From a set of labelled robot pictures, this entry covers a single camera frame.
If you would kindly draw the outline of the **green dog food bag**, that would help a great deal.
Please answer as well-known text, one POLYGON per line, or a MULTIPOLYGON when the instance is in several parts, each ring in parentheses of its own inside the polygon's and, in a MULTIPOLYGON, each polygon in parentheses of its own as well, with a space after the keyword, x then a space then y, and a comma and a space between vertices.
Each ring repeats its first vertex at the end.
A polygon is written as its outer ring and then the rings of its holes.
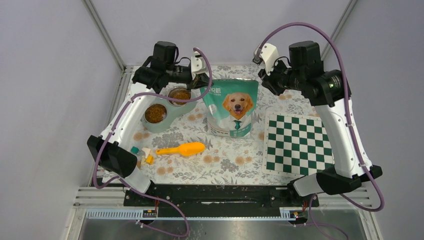
POLYGON ((207 133, 219 137, 248 137, 258 88, 259 83, 252 79, 214 79, 202 98, 207 110, 207 133))

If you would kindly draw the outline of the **orange plastic scoop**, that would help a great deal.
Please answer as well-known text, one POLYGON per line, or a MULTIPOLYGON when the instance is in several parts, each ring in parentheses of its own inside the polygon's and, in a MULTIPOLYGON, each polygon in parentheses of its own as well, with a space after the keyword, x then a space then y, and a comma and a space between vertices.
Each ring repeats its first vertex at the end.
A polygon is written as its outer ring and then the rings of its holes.
POLYGON ((157 149, 157 155, 180 154, 184 157, 199 154, 205 150, 206 146, 201 142, 183 143, 178 147, 157 149))

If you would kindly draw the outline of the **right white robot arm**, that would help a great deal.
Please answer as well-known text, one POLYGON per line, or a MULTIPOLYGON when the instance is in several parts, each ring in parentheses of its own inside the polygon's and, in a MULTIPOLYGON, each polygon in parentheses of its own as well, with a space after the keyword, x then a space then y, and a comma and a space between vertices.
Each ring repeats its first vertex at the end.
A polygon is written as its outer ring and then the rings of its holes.
POLYGON ((300 91, 319 114, 331 146, 331 166, 289 183, 286 198, 291 205, 301 205, 311 194, 350 193, 382 176, 382 168, 370 161, 358 136, 350 87, 340 70, 325 71, 318 43, 308 40, 291 44, 288 64, 270 43, 258 48, 255 55, 264 64, 258 74, 262 85, 274 95, 300 91))

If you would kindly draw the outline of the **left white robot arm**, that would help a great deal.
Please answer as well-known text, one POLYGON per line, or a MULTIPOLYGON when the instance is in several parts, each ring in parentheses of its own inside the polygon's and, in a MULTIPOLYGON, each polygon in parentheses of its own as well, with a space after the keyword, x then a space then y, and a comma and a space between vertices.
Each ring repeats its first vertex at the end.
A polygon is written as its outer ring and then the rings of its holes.
POLYGON ((212 86, 211 65, 199 48, 193 48, 188 66, 179 65, 178 56, 174 43, 158 41, 152 55, 135 71, 128 95, 109 125, 87 140, 94 167, 115 173, 115 179, 137 191, 135 197, 144 206, 154 202, 155 192, 149 188, 151 180, 137 167, 136 156, 128 151, 130 135, 154 100, 172 100, 160 94, 169 83, 185 84, 189 90, 212 86))

